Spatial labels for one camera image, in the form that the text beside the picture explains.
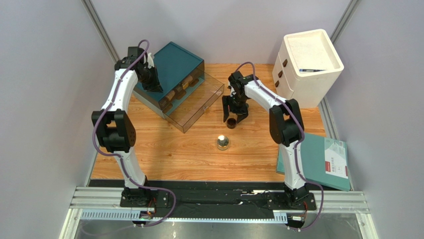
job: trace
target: gray wall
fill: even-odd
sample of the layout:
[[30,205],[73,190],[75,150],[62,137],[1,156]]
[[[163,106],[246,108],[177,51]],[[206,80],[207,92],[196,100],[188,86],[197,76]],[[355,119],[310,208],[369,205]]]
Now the gray wall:
[[380,238],[424,234],[424,1],[362,1],[327,98]]
[[0,238],[57,238],[113,62],[79,0],[1,1],[0,32]]
[[119,56],[142,38],[168,42],[206,63],[274,63],[284,35],[334,31],[349,0],[93,0]]

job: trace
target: transparent drawer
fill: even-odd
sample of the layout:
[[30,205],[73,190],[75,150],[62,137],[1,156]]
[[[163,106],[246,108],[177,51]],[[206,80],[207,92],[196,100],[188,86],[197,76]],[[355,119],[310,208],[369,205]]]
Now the transparent drawer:
[[181,82],[180,92],[170,96],[163,110],[165,119],[186,132],[224,91],[224,84],[197,69],[194,77]]

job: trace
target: gray floor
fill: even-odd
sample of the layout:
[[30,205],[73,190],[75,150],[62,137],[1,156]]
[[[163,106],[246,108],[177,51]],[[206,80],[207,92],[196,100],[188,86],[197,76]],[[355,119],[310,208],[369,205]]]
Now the gray floor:
[[[314,219],[310,214],[307,223]],[[80,221],[80,227],[97,234],[131,225],[125,221]],[[78,231],[77,239],[94,238]],[[362,238],[355,214],[326,214],[313,228],[304,232],[287,230],[285,225],[252,223],[182,223],[164,222],[151,228],[129,228],[100,238],[149,238],[149,239],[360,239]]]

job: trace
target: white plastic drawer unit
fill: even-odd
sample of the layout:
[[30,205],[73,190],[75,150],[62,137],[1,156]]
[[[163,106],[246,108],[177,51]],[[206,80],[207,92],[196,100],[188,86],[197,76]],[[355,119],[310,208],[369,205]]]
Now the white plastic drawer unit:
[[318,29],[284,36],[272,76],[279,96],[296,99],[301,108],[313,108],[343,68],[326,31]]

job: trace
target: teal book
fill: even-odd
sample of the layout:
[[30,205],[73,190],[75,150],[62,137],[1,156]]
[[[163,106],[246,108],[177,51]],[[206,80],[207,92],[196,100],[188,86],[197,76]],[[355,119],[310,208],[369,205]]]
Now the teal book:
[[[342,191],[350,190],[346,142],[305,133],[301,157],[308,180]],[[284,174],[281,152],[278,152],[277,173]]]

